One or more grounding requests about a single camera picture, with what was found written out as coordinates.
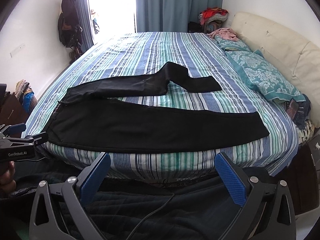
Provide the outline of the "person's left hand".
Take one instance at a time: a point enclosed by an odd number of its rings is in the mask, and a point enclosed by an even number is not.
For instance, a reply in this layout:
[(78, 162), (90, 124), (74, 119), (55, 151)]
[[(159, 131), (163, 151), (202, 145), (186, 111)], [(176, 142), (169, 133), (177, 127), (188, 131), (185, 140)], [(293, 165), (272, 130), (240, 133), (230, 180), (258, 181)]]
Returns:
[(13, 161), (1, 163), (0, 185), (5, 193), (11, 193), (16, 189), (15, 163)]

